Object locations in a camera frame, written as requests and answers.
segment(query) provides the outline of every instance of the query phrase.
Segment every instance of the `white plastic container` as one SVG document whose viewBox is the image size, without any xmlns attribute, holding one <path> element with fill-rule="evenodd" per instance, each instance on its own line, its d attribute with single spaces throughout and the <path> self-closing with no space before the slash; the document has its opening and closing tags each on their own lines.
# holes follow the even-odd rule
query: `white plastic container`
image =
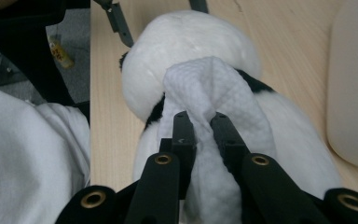
<svg viewBox="0 0 358 224">
<path fill-rule="evenodd" d="M 330 50 L 327 137 L 340 157 L 358 165 L 358 0 L 339 11 Z"/>
</svg>

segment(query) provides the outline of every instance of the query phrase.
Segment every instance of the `white plush toy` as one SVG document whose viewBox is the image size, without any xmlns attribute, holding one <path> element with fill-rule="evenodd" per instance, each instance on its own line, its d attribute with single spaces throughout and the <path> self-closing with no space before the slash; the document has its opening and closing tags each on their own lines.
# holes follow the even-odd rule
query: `white plush toy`
<svg viewBox="0 0 358 224">
<path fill-rule="evenodd" d="M 258 81 L 255 46 L 228 22 L 196 11 L 156 18 L 123 58 L 122 76 L 128 107 L 146 123 L 134 180 L 146 159 L 158 152 L 159 139 L 169 137 L 172 114 L 187 110 L 195 126 L 199 144 L 186 198 L 187 223 L 241 221 L 238 186 L 221 158 L 211 159 L 218 155 L 215 149 L 208 151 L 214 146 L 209 146 L 210 130 L 203 124 L 215 111 L 232 119 L 252 152 L 275 158 L 307 193 L 322 198 L 328 189 L 340 187 L 328 149 L 307 116 Z"/>
</svg>

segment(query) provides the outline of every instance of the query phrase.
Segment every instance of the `white fabric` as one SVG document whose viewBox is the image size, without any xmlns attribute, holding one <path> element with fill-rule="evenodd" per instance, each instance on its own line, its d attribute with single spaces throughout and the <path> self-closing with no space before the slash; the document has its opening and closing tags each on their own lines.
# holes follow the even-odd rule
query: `white fabric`
<svg viewBox="0 0 358 224">
<path fill-rule="evenodd" d="M 172 137 L 173 116 L 184 110 L 198 141 L 186 197 L 186 222 L 241 223 L 241 191 L 223 164 L 209 123 L 216 111 L 228 115 L 251 151 L 274 158 L 269 122 L 248 84 L 231 66 L 209 57 L 168 69 L 164 88 L 158 141 Z"/>
<path fill-rule="evenodd" d="M 255 45 L 241 30 L 215 16 L 175 11 L 151 21 L 122 68 L 127 106 L 146 122 L 163 93 L 162 79 L 174 64 L 215 56 L 252 77 L 261 76 Z"/>
<path fill-rule="evenodd" d="M 307 115 L 277 92 L 260 92 L 255 99 L 271 126 L 277 162 L 295 183 L 320 199 L 328 189 L 342 188 L 329 150 Z"/>
<path fill-rule="evenodd" d="M 54 223 L 90 182 L 90 128 L 72 107 L 0 92 L 0 223 Z"/>
</svg>

